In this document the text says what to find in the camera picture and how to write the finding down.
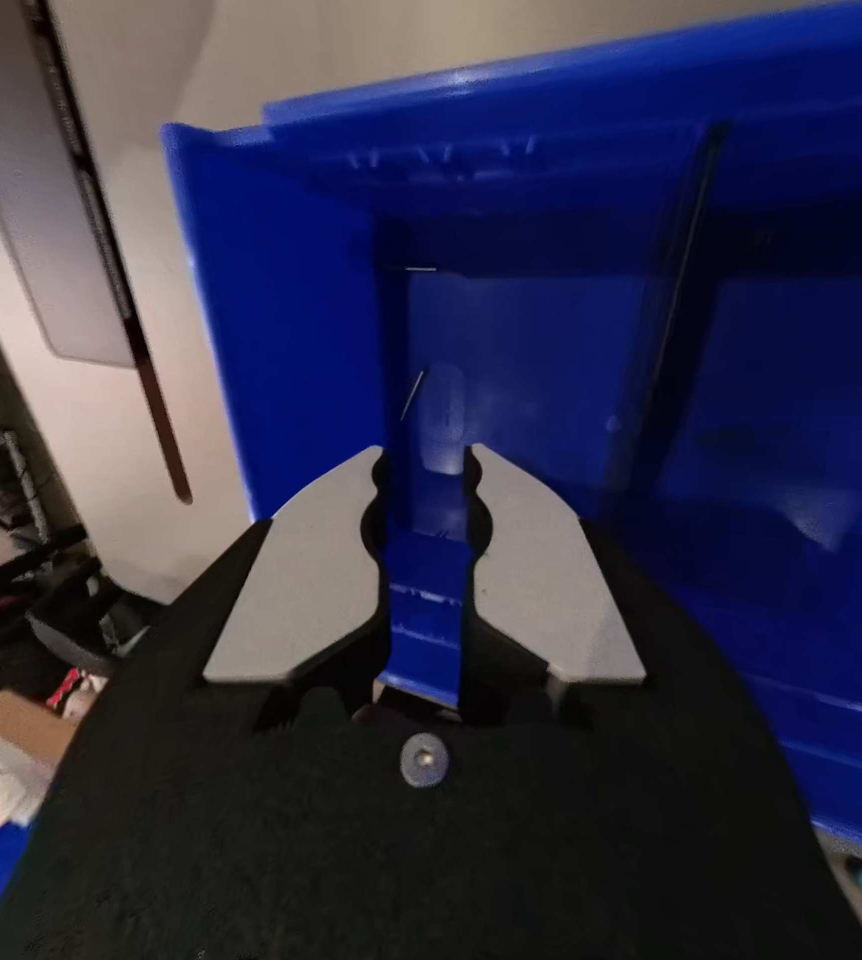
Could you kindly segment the black metal frame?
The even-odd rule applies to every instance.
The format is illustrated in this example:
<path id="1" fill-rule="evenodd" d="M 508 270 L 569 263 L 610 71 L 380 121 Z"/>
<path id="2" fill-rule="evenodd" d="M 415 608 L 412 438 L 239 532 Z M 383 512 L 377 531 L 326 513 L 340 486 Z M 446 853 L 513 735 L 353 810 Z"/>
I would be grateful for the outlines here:
<path id="1" fill-rule="evenodd" d="M 0 564 L 0 647 L 27 626 L 26 614 L 44 596 L 40 576 L 45 566 L 61 558 L 88 537 L 81 524 L 65 527 L 45 543 Z"/>

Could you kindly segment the blue divided bin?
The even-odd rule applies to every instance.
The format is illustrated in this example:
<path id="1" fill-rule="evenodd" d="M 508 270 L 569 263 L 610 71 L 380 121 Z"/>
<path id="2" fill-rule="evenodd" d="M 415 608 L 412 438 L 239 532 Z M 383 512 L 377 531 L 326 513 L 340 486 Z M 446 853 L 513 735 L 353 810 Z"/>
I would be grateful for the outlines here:
<path id="1" fill-rule="evenodd" d="M 483 444 L 700 620 L 862 842 L 862 2 L 161 139 L 252 517 L 389 452 L 382 680 L 457 703 Z"/>

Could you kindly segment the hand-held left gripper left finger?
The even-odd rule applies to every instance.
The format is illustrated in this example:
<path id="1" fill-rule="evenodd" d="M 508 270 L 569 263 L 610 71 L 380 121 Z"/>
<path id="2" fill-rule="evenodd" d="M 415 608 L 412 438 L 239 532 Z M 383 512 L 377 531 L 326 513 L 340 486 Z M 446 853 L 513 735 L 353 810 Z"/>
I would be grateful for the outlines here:
<path id="1" fill-rule="evenodd" d="M 290 680 L 377 614 L 379 565 L 363 525 L 383 453 L 378 445 L 364 448 L 272 516 L 204 666 L 205 681 Z"/>

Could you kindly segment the white tablet stand with instructions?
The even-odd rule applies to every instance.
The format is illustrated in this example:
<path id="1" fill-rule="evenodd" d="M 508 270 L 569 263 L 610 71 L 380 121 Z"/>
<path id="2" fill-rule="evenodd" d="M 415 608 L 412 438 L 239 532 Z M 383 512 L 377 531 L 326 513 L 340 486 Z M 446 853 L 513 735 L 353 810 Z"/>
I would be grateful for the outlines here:
<path id="1" fill-rule="evenodd" d="M 72 160 L 34 68 L 0 74 L 0 226 L 51 352 L 132 369 Z"/>

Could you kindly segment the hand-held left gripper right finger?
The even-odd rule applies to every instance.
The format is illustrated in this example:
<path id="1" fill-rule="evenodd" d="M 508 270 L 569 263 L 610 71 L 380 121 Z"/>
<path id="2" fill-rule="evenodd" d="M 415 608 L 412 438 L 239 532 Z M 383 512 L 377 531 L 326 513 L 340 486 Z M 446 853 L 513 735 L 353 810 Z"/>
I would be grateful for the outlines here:
<path id="1" fill-rule="evenodd" d="M 646 668 L 577 513 L 484 444 L 467 452 L 491 521 L 474 567 L 475 612 L 560 682 L 640 685 Z"/>

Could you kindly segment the cardboard box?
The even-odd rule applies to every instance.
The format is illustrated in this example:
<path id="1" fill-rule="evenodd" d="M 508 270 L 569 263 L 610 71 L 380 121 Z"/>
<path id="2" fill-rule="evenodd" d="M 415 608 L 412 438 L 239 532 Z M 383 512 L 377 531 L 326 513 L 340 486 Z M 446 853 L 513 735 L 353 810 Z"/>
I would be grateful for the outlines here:
<path id="1" fill-rule="evenodd" d="M 0 691 L 0 742 L 54 771 L 77 734 L 77 724 L 13 690 Z"/>

